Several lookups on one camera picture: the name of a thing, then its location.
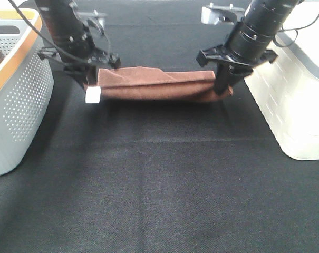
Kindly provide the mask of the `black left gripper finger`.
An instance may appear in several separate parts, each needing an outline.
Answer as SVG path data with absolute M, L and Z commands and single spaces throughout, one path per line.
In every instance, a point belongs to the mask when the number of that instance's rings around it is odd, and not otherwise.
M 85 91 L 89 86 L 97 86 L 97 68 L 95 66 L 66 66 L 63 70 Z

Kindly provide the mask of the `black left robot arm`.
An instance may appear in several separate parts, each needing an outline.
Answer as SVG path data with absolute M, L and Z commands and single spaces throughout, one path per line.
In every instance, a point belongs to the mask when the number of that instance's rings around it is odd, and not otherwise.
M 64 72 L 85 88 L 97 84 L 105 64 L 117 69 L 120 57 L 111 52 L 105 34 L 105 14 L 78 11 L 75 1 L 35 1 L 53 44 L 40 57 L 59 62 Z

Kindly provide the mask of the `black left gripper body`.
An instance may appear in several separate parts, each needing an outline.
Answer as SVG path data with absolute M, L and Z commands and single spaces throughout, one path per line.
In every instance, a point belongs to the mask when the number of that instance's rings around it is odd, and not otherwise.
M 102 50 L 95 46 L 75 48 L 69 45 L 52 44 L 50 47 L 42 47 L 38 51 L 41 60 L 52 60 L 64 66 L 65 69 L 74 71 L 75 69 L 97 67 L 109 65 L 113 69 L 121 66 L 121 59 L 118 54 Z

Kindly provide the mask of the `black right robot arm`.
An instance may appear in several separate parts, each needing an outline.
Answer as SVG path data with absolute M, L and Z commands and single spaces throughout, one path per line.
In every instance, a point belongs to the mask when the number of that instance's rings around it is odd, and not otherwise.
M 253 73 L 265 62 L 273 63 L 277 54 L 267 47 L 275 38 L 298 1 L 251 1 L 247 9 L 210 3 L 201 9 L 201 22 L 230 24 L 233 29 L 223 44 L 200 50 L 197 62 L 204 67 L 217 64 L 214 91 L 225 90 Z

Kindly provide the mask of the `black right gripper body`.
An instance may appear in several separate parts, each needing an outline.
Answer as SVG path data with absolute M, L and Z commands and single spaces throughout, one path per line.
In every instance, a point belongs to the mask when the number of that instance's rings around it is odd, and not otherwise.
M 250 74 L 254 68 L 269 62 L 273 63 L 277 54 L 268 50 L 266 45 L 246 43 L 240 45 L 221 44 L 206 50 L 200 50 L 196 61 L 201 67 L 209 63 L 216 64 L 216 75 L 224 72 L 240 72 Z

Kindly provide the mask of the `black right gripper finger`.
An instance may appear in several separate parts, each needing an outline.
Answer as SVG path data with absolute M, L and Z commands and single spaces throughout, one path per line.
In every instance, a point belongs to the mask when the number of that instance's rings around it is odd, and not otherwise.
M 214 91 L 217 95 L 222 95 L 230 86 L 234 86 L 252 73 L 251 68 L 219 64 L 214 81 Z

